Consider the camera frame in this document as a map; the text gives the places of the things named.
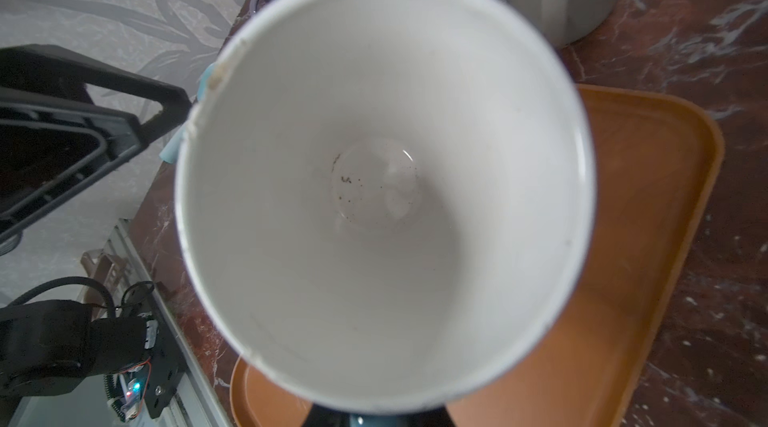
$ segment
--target black handle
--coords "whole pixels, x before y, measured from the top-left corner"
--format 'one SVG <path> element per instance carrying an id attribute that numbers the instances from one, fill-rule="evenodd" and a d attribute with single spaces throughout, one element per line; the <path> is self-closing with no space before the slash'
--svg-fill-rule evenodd
<path id="1" fill-rule="evenodd" d="M 124 71 L 63 47 L 31 44 L 15 49 L 40 62 L 49 72 L 158 102 L 162 106 L 160 112 L 140 125 L 138 134 L 147 145 L 187 120 L 192 107 L 181 87 Z"/>

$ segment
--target orange tray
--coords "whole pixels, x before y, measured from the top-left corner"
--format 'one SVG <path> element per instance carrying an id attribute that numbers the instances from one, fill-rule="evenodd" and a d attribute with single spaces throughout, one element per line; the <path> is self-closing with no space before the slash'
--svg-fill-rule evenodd
<path id="1" fill-rule="evenodd" d="M 578 88 L 598 163 L 598 214 L 584 272 L 531 354 L 448 404 L 457 427 L 619 425 L 720 170 L 723 136 L 697 106 L 661 94 Z M 231 385 L 240 427 L 299 427 L 311 407 L 242 359 Z"/>

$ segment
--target stain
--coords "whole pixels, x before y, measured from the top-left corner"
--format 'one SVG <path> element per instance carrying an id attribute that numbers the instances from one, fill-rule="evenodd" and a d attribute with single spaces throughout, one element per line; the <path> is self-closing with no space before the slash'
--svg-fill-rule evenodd
<path id="1" fill-rule="evenodd" d="M 216 66 L 214 67 L 214 71 L 211 72 L 210 77 L 208 77 L 206 86 L 212 91 L 216 90 L 216 88 L 224 80 L 226 71 L 227 71 L 226 62 L 217 63 Z"/>

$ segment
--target mug rim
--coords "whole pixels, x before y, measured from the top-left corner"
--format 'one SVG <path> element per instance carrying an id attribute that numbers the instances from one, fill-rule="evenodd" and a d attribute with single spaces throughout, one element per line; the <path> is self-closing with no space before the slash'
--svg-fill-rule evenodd
<path id="1" fill-rule="evenodd" d="M 520 13 L 500 0 L 456 0 L 456 3 L 482 11 L 482 14 L 490 22 L 493 21 L 505 31 L 513 32 L 516 37 L 520 38 L 521 43 L 525 44 L 535 54 L 537 62 L 541 62 L 541 67 L 545 69 L 550 77 L 549 81 L 552 83 L 553 91 L 556 91 L 560 102 L 565 105 L 566 108 L 564 110 L 566 114 L 571 116 L 569 121 L 572 124 L 571 132 L 576 143 L 576 158 L 578 159 L 577 185 L 579 189 L 576 193 L 578 208 L 574 214 L 574 229 L 571 233 L 570 250 L 568 251 L 566 262 L 556 286 L 553 287 L 549 294 L 547 303 L 537 313 L 538 315 L 528 323 L 528 326 L 521 335 L 513 343 L 510 343 L 492 362 L 480 365 L 470 374 L 457 376 L 447 385 L 432 385 L 430 388 L 418 393 L 390 395 L 385 399 L 374 398 L 363 401 L 324 393 L 304 386 L 300 379 L 295 379 L 281 373 L 278 369 L 274 369 L 272 365 L 268 364 L 268 360 L 264 359 L 258 352 L 240 342 L 236 329 L 231 329 L 226 320 L 216 312 L 214 301 L 206 291 L 204 281 L 196 268 L 195 259 L 190 249 L 192 240 L 186 225 L 192 221 L 190 214 L 187 212 L 187 202 L 189 198 L 188 192 L 191 188 L 194 188 L 190 186 L 190 169 L 192 163 L 194 163 L 193 153 L 190 150 L 190 141 L 194 141 L 197 132 L 207 124 L 216 99 L 229 81 L 228 73 L 237 67 L 250 51 L 256 39 L 264 34 L 264 32 L 268 32 L 275 25 L 292 16 L 294 12 L 306 6 L 311 6 L 316 1 L 279 0 L 274 2 L 270 5 L 269 9 L 264 10 L 259 16 L 245 24 L 225 46 L 217 59 L 216 64 L 223 67 L 222 71 L 217 74 L 220 76 L 216 80 L 217 87 L 207 92 L 204 100 L 194 106 L 190 112 L 190 116 L 187 119 L 187 128 L 184 133 L 184 141 L 180 149 L 174 196 L 181 251 L 188 266 L 192 284 L 206 312 L 214 321 L 216 328 L 251 365 L 260 370 L 275 384 L 314 403 L 320 403 L 347 412 L 397 414 L 428 410 L 469 394 L 493 382 L 511 367 L 522 361 L 554 325 L 565 304 L 570 300 L 587 256 L 596 205 L 594 147 L 587 115 L 581 103 L 581 97 L 579 97 L 576 87 L 571 81 L 570 75 L 563 67 L 562 62 L 543 36 Z"/>

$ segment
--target cable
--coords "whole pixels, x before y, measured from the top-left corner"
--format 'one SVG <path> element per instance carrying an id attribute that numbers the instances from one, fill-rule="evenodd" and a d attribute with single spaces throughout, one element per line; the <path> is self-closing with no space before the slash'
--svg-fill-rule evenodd
<path id="1" fill-rule="evenodd" d="M 135 300 L 135 301 L 133 301 L 131 303 L 125 303 L 125 298 L 128 296 L 128 293 L 131 290 L 135 289 L 136 287 L 139 287 L 139 286 L 142 286 L 142 285 L 149 286 L 147 291 L 144 292 L 144 296 L 140 297 L 139 300 Z M 129 288 L 127 288 L 125 290 L 125 292 L 123 292 L 123 297 L 120 298 L 120 305 L 118 306 L 118 308 L 119 309 L 125 309 L 126 307 L 138 306 L 140 303 L 144 302 L 144 299 L 146 299 L 147 296 L 149 294 L 151 294 L 153 291 L 154 291 L 154 282 L 152 282 L 151 280 L 141 280 L 140 282 L 132 284 Z"/>
<path id="2" fill-rule="evenodd" d="M 118 372 L 118 374 L 125 374 L 130 370 L 136 369 L 137 367 L 141 367 L 142 365 L 147 365 L 147 364 L 149 364 L 149 359 L 139 362 L 138 364 L 131 365 L 127 369 L 123 369 L 120 372 Z"/>
<path id="3" fill-rule="evenodd" d="M 145 360 L 147 363 L 147 367 L 149 367 L 149 372 L 147 372 L 147 378 L 144 379 L 144 391 L 141 393 L 141 403 L 139 404 L 139 411 L 131 417 L 131 420 L 138 419 L 138 417 L 141 415 L 141 407 L 144 406 L 144 397 L 147 394 L 147 389 L 149 388 L 149 376 L 152 375 L 152 363 L 149 361 L 149 359 Z"/>
<path id="4" fill-rule="evenodd" d="M 116 384 L 114 383 L 113 374 L 107 374 L 104 376 L 104 391 L 107 394 L 107 405 L 109 405 L 120 422 L 125 422 L 125 413 L 120 410 L 121 400 L 120 394 L 122 393 Z"/>
<path id="5" fill-rule="evenodd" d="M 61 279 L 49 280 L 48 282 L 42 283 L 37 287 L 33 287 L 30 290 L 27 290 L 21 296 L 17 297 L 10 304 L 8 304 L 8 307 L 20 306 L 24 303 L 27 303 L 29 300 L 39 296 L 41 293 L 46 292 L 50 289 L 61 287 L 61 286 L 72 285 L 72 284 L 79 284 L 82 286 L 90 287 L 91 289 L 94 289 L 97 292 L 99 292 L 99 295 L 101 295 L 101 298 L 104 300 L 104 304 L 106 304 L 104 308 L 107 310 L 107 317 L 110 317 L 110 318 L 115 317 L 114 300 L 112 300 L 112 295 L 109 293 L 109 290 L 107 290 L 107 288 L 104 287 L 104 285 L 101 282 L 97 280 L 93 280 L 90 277 L 73 276 L 73 277 L 62 277 Z"/>

